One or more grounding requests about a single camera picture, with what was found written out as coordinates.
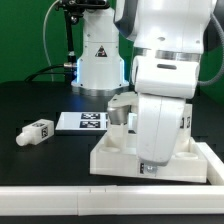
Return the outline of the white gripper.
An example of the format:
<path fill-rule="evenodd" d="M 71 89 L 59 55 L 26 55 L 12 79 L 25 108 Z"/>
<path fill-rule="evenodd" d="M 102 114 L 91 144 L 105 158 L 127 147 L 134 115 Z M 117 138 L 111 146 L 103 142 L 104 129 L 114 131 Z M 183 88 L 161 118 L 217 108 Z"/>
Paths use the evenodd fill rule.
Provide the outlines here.
<path fill-rule="evenodd" d="M 177 139 L 185 100 L 138 95 L 137 156 L 144 162 L 144 172 L 156 173 L 155 166 L 166 166 Z"/>

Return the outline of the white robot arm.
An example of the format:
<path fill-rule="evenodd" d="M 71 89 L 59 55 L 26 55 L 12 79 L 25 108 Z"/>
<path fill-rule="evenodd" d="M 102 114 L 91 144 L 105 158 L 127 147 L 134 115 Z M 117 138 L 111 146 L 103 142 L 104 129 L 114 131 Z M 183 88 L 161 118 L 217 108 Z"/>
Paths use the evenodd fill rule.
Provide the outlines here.
<path fill-rule="evenodd" d="M 117 0 L 84 13 L 75 91 L 110 95 L 107 131 L 90 153 L 98 175 L 204 178 L 190 136 L 204 52 L 224 44 L 224 0 Z"/>

